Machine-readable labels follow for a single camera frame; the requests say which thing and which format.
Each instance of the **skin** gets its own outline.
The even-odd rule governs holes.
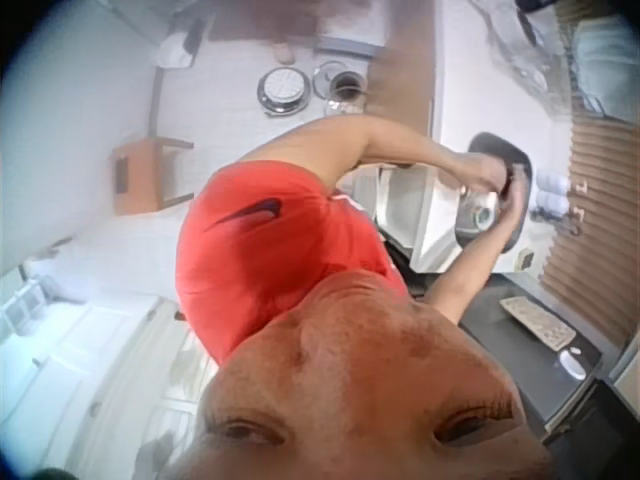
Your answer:
[[[475,189],[501,190],[506,179],[495,159],[462,161],[368,117],[315,122],[243,161],[265,158],[307,168],[328,190],[379,159],[442,168]],[[207,387],[195,441],[164,478],[549,478],[515,385],[456,326],[520,218],[520,172],[512,185],[496,227],[425,302],[344,272],[245,340]]]

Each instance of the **eye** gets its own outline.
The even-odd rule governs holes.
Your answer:
[[[488,423],[493,421],[494,420],[480,417],[463,418],[444,429],[436,431],[436,438],[440,443],[452,443],[466,437],[467,435],[471,435],[478,430],[482,430]]]
[[[277,446],[284,443],[274,430],[247,420],[229,420],[218,425],[214,433],[235,444]]]
[[[513,418],[511,402],[497,402],[488,407],[465,408],[449,417],[434,432],[436,439],[448,446],[462,446],[465,443],[480,441],[484,435],[473,435],[500,420]]]

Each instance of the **wooden blinds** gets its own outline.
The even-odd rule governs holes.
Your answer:
[[[564,0],[556,13],[566,34],[586,18],[607,15],[602,2]],[[570,177],[586,180],[586,197],[572,204],[586,212],[584,232],[558,232],[541,282],[619,346],[628,343],[640,320],[640,130],[637,125],[599,117],[577,95],[571,73],[572,149]]]

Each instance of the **cabinet door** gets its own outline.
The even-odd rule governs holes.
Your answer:
[[[369,67],[367,113],[432,136],[436,90],[435,0],[393,2],[391,36]],[[387,169],[378,177],[376,218],[396,246],[411,255],[431,199],[429,169]]]
[[[391,35],[369,66],[367,112],[430,135],[435,92],[435,0],[398,0]]]
[[[119,308],[122,305],[115,303],[107,308],[90,304],[80,318],[73,319],[48,357],[33,358],[33,368],[21,376],[29,384],[22,388],[19,400],[0,424],[0,446],[20,475],[29,475],[41,466],[64,467],[96,391],[154,300],[145,302],[149,304],[146,311],[126,305]],[[38,336],[51,334],[51,322],[60,320],[59,315],[45,315],[42,321],[49,323],[32,337],[13,339],[20,341],[20,348],[3,349],[3,358],[11,355],[5,358],[10,364],[26,364],[23,357],[28,358],[37,351],[35,345],[48,340]]]

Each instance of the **person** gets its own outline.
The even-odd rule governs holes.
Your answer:
[[[380,162],[501,191],[504,164],[379,118],[304,125],[218,171],[178,246],[186,317],[220,370],[171,479],[537,479],[546,450],[505,371],[457,328],[525,203],[516,171],[499,220],[424,301],[336,183]]]

